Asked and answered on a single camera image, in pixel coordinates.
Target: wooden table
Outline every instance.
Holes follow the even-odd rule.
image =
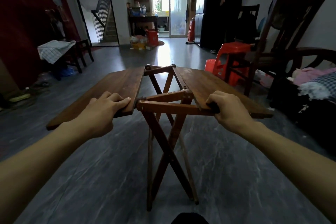
[[[133,24],[135,30],[138,22],[153,22],[155,30],[158,30],[158,18],[156,16],[128,16],[128,20],[131,25],[131,35],[134,35]]]
[[[161,91],[155,74],[164,72],[168,73],[168,78],[163,91]],[[157,95],[137,99],[143,76],[149,76]],[[170,84],[174,77],[180,90],[169,92]],[[47,129],[55,129],[61,123],[73,120],[84,110],[91,98],[99,98],[105,91],[118,93],[122,97],[130,97],[131,102],[127,107],[118,112],[115,117],[131,115],[134,108],[137,108],[138,111],[142,112],[149,125],[147,210],[150,211],[152,209],[153,200],[157,195],[168,164],[173,168],[188,197],[195,201],[197,205],[199,204],[199,200],[191,174],[187,150],[180,132],[187,115],[213,116],[215,114],[215,110],[211,109],[205,101],[208,96],[216,90],[238,96],[253,118],[270,118],[273,116],[271,111],[255,103],[245,95],[240,94],[234,88],[209,72],[176,67],[175,65],[167,67],[146,65],[145,67],[131,68],[108,74],[77,101],[57,115],[57,117],[47,125]],[[181,101],[179,104],[170,103],[178,100]],[[172,125],[168,138],[159,124],[162,113],[167,115]],[[153,178],[154,137],[162,148],[163,155]],[[180,139],[188,178],[174,154],[174,148],[178,139]]]

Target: refrigerator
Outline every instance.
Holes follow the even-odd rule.
[[[201,48],[213,48],[216,33],[216,16],[210,14],[216,0],[196,0],[195,42]]]

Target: hand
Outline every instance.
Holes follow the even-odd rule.
[[[72,127],[78,128],[78,132],[87,140],[101,137],[113,129],[115,113],[126,107],[130,100],[123,99],[117,93],[104,92],[99,99],[92,98],[81,114],[70,121]]]
[[[256,122],[237,96],[215,91],[206,101],[208,104],[212,102],[215,102],[220,109],[220,113],[215,114],[216,120],[227,130],[241,135],[255,126]]]
[[[219,6],[222,6],[225,3],[225,0],[220,0]]]

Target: person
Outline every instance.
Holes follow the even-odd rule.
[[[226,42],[231,43],[235,41],[236,37],[236,26],[238,21],[238,16],[241,10],[243,0],[220,0],[218,5],[220,6],[219,21],[221,22],[221,33],[217,37],[217,48],[219,49],[224,43],[226,36]]]
[[[105,92],[99,99],[91,99],[77,118],[62,123],[46,137],[1,162],[0,223],[13,223],[79,146],[113,129],[113,116],[129,102],[129,98]],[[256,146],[331,222],[336,223],[336,162],[254,121],[235,95],[215,91],[207,100],[207,103],[213,102],[220,109],[215,115],[219,124]],[[178,217],[186,220],[185,213]]]

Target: sliding glass door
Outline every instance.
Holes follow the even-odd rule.
[[[188,30],[186,11],[189,0],[169,0],[170,37],[186,37]]]

